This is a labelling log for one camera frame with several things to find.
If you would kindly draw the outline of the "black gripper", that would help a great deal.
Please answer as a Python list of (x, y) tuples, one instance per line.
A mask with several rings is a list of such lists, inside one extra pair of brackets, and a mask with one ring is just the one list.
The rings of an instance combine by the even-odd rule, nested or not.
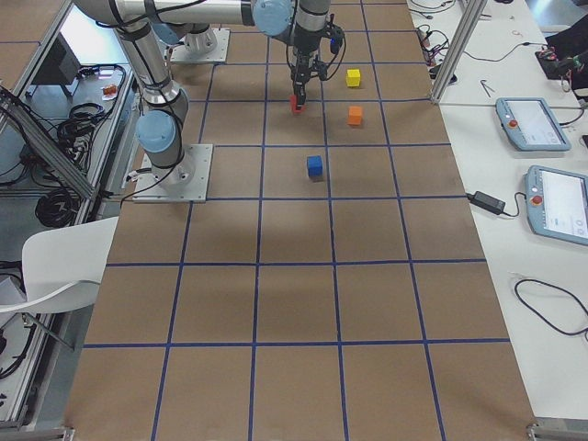
[[(316, 54), (322, 40), (329, 40), (330, 51), (333, 58), (324, 62)], [(295, 25), (293, 30), (293, 54), (294, 64), (290, 67), (292, 84), (296, 87), (296, 96), (299, 103), (306, 103), (305, 85), (315, 77), (321, 81), (329, 81), (337, 71), (331, 73), (329, 69), (341, 48), (345, 46), (345, 32), (337, 25), (325, 25), (318, 31), (309, 31), (301, 25)]]

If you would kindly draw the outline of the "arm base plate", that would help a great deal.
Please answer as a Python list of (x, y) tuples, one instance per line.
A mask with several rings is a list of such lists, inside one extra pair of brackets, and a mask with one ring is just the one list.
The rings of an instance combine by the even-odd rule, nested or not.
[(145, 153), (141, 167), (150, 168), (150, 171), (138, 176), (132, 201), (138, 203), (205, 202), (213, 150), (212, 144), (185, 144), (184, 158), (170, 175), (167, 175), (167, 170), (153, 168)]
[(229, 40), (228, 28), (208, 28), (197, 34), (187, 34), (172, 49), (170, 61), (183, 64), (225, 63)]

